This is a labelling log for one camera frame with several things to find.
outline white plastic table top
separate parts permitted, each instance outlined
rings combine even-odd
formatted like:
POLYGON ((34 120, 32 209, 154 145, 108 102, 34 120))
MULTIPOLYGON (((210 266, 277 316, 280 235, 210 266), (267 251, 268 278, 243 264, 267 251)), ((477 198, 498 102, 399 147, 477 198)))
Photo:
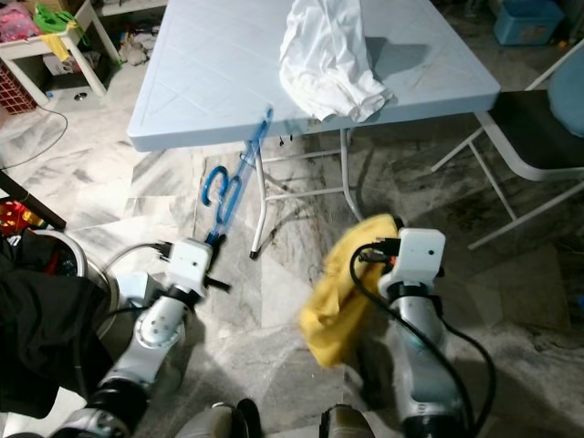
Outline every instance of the white plastic table top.
POLYGON ((364 123, 319 122, 287 95, 279 48, 293 0, 170 0, 132 114, 139 151, 489 110, 500 90, 429 0, 361 0, 371 67, 395 98, 364 123))

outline blue hanger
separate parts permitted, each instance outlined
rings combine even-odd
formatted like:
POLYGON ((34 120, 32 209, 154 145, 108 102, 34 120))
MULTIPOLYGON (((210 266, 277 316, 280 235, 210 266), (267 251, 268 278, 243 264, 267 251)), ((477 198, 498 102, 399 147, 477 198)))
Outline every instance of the blue hanger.
POLYGON ((206 207, 209 207, 211 206, 209 188, 214 179, 221 176, 221 185, 218 193, 219 199, 215 214, 215 226, 205 239, 205 242, 209 245, 214 244, 221 235, 226 235, 229 230, 234 212, 245 191, 245 185, 247 184, 251 170, 254 168, 257 154, 259 153, 261 144, 266 137, 273 114, 274 111, 271 108, 267 110, 266 115, 262 119, 252 137, 252 140, 247 142, 245 153, 242 155, 239 166, 237 167, 237 172, 232 178, 229 177, 229 172, 224 166, 216 166, 211 170, 209 176, 207 176, 204 182, 201 197, 203 204, 206 207))

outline blue container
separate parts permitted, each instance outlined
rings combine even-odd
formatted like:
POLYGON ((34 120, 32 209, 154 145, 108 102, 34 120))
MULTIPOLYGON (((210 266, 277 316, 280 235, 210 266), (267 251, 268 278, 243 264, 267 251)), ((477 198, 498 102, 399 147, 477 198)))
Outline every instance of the blue container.
POLYGON ((551 0, 504 2, 495 23, 495 36, 502 46, 546 44, 564 19, 551 0))

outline white shelf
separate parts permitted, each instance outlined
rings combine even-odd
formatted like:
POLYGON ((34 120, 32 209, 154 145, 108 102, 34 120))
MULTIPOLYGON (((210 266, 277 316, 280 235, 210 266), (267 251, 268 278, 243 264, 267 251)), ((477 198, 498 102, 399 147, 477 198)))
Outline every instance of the white shelf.
POLYGON ((98 16, 116 16, 118 14, 127 14, 129 12, 166 6, 167 4, 168 0, 122 0, 121 5, 116 2, 96 6, 95 12, 97 12, 98 16))

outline metal frame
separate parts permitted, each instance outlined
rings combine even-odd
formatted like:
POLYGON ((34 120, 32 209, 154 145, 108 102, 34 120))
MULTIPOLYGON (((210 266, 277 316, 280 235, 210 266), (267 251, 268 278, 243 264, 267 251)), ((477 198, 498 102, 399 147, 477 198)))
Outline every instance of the metal frame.
POLYGON ((257 182, 259 184, 259 194, 260 194, 260 211, 259 211, 259 218, 257 221, 257 228, 255 229, 255 236, 254 242, 252 243, 252 248, 249 253, 249 256, 253 259, 259 256, 260 250, 260 241, 262 238, 262 232, 264 230, 264 224, 266 223, 266 210, 267 210, 267 203, 270 201, 281 201, 283 199, 288 198, 301 198, 305 196, 318 196, 321 194, 330 194, 330 193, 344 193, 345 199, 347 200, 347 204, 349 205, 350 210, 355 214, 355 217, 358 221, 363 220, 363 213, 360 211, 359 207, 353 201, 350 195, 350 188, 349 188, 349 166, 348 166, 348 159, 349 159, 349 143, 351 137, 351 130, 343 129, 340 130, 340 149, 337 150, 328 150, 328 151, 318 151, 318 152, 310 152, 310 153, 301 153, 297 155, 288 155, 282 157, 275 157, 275 158, 267 158, 262 159, 261 152, 257 154, 255 158, 255 172, 257 174, 257 182), (266 195, 266 177, 264 175, 264 164, 268 164, 270 162, 284 162, 284 161, 291 161, 291 160, 305 160, 308 158, 316 158, 316 157, 328 157, 331 155, 340 154, 340 170, 341 170, 341 178, 342 178, 342 185, 340 187, 332 187, 329 189, 320 189, 320 190, 312 190, 310 192, 302 192, 302 193, 282 193, 282 194, 275 194, 275 195, 266 195))
MULTIPOLYGON (((584 39, 582 39, 578 44, 576 44, 566 55, 564 55, 558 62, 556 62, 553 66, 548 68, 546 72, 541 75, 539 78, 534 80, 526 89, 525 91, 531 91, 536 89, 539 85, 541 85, 545 80, 547 80, 554 71, 556 71, 566 60, 577 50, 584 47, 584 39)), ((467 137, 462 143, 452 149, 444 158, 439 160, 434 166, 432 166, 432 172, 436 172, 442 166, 444 166, 447 162, 449 162, 456 154, 462 151, 466 146, 472 151, 473 155, 475 156, 476 160, 478 161, 479 165, 485 172, 486 178, 491 183, 491 186, 495 190, 497 196, 503 203, 506 211, 508 212, 509 216, 511 217, 511 222, 501 228, 495 230, 493 233, 486 235, 485 237, 473 242, 468 246, 469 250, 474 250, 479 246, 482 246, 491 240, 495 239, 496 237, 511 231, 521 224, 524 224, 530 219, 546 212, 550 208, 558 205, 566 201, 569 197, 575 195, 584 190, 584 181, 580 181, 574 187, 569 190, 566 190, 564 193, 556 196, 555 198, 547 201, 546 203, 541 204, 539 207, 533 209, 527 214, 522 216, 517 216, 511 205, 509 204, 508 200, 505 198, 501 187, 497 183, 495 176, 490 172, 486 163, 482 159, 481 155, 479 154, 474 141, 477 137, 479 137, 483 132, 489 137, 491 142, 495 145, 498 152, 501 154, 503 159, 505 160, 506 164, 509 168, 516 173, 517 175, 526 178, 531 181, 548 181, 548 180, 560 180, 560 179, 569 179, 569 178, 581 178, 584 176, 584 168, 567 168, 567 169, 554 169, 554 170, 541 170, 534 168, 527 163, 523 162, 520 157, 517 155, 515 149, 506 138, 505 134, 499 129, 493 118, 489 115, 489 113, 475 113, 476 118, 481 123, 481 128, 473 132, 469 137, 467 137)))

